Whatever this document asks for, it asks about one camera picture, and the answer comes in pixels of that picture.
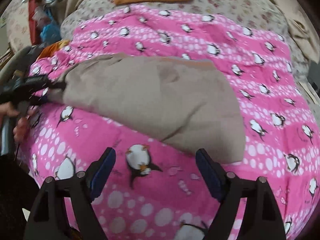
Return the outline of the person's left hand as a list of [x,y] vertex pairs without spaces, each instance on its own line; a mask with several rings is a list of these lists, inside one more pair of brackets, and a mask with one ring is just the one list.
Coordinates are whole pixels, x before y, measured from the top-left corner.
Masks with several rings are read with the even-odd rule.
[[[28,109],[26,116],[20,117],[13,129],[13,135],[16,142],[22,142],[29,131],[29,118],[37,112],[37,109]],[[3,119],[8,117],[18,117],[20,112],[15,109],[12,103],[1,104],[1,126]]]

